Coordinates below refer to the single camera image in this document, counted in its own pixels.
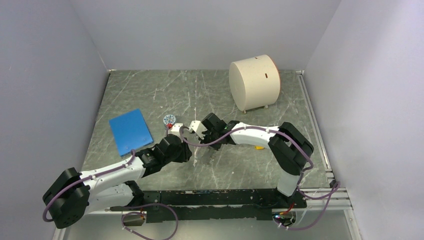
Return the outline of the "aluminium frame rail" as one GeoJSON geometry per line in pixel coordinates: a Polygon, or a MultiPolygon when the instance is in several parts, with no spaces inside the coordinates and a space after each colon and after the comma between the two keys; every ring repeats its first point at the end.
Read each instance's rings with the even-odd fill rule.
{"type": "Polygon", "coordinates": [[[78,172],[63,171],[43,201],[55,220],[70,224],[82,216],[110,209],[146,211],[151,222],[169,221],[173,215],[181,220],[243,219],[270,220],[287,216],[292,210],[315,208],[325,202],[344,199],[347,194],[334,182],[330,189],[295,191],[290,197],[275,188],[209,190],[142,190],[136,180],[145,170],[122,166],[120,169],[78,172]],[[164,208],[172,208],[172,214],[164,208]]]}

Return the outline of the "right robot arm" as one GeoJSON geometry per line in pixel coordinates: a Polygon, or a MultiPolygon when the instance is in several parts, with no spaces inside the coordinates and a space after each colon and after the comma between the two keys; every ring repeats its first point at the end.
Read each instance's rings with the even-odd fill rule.
{"type": "Polygon", "coordinates": [[[293,203],[304,171],[314,166],[312,143],[290,122],[280,126],[257,126],[237,120],[225,122],[210,113],[202,121],[192,121],[189,130],[198,136],[201,145],[216,151],[226,144],[269,149],[283,170],[274,195],[276,204],[282,208],[293,203]]]}

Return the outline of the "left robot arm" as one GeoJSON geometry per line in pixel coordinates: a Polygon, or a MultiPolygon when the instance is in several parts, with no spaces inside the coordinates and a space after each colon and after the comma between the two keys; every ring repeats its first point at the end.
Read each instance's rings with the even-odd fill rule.
{"type": "Polygon", "coordinates": [[[137,210],[143,196],[135,181],[159,172],[171,162],[186,163],[192,155],[184,138],[169,134],[153,147],[132,149],[130,157],[118,163],[81,172],[68,168],[44,193],[42,219],[64,229],[84,215],[105,208],[106,203],[137,210]]]}

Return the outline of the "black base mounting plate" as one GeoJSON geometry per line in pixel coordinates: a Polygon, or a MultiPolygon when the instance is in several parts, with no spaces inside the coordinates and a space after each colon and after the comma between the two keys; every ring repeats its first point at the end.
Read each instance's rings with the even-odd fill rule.
{"type": "Polygon", "coordinates": [[[147,223],[173,221],[256,219],[271,220],[289,208],[305,209],[306,200],[296,192],[292,197],[275,188],[223,190],[149,190],[112,212],[145,211],[147,223]]]}

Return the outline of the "metal key organizer plate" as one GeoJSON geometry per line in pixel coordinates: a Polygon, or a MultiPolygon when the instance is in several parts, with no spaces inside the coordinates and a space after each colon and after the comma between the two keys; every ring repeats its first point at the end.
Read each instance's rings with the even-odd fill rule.
{"type": "Polygon", "coordinates": [[[215,150],[210,146],[194,147],[193,149],[193,165],[207,165],[212,161],[215,150]]]}

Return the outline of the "small blue labelled jar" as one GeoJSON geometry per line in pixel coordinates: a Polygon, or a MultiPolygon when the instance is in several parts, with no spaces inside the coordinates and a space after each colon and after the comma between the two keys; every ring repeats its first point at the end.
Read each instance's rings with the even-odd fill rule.
{"type": "Polygon", "coordinates": [[[167,114],[163,117],[162,121],[167,129],[171,129],[176,123],[176,117],[173,114],[167,114]]]}

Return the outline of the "blue flat pad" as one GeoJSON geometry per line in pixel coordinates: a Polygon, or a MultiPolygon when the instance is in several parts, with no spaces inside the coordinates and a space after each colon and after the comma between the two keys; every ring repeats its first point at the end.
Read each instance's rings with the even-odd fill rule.
{"type": "Polygon", "coordinates": [[[154,142],[138,108],[114,117],[108,122],[120,157],[154,142]]]}

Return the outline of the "cream cylindrical container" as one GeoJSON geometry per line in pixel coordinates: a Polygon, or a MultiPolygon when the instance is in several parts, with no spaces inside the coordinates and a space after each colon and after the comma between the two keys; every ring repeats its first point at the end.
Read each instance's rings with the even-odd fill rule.
{"type": "Polygon", "coordinates": [[[237,108],[246,112],[274,104],[281,92],[281,77],[266,54],[230,63],[229,86],[237,108]]]}

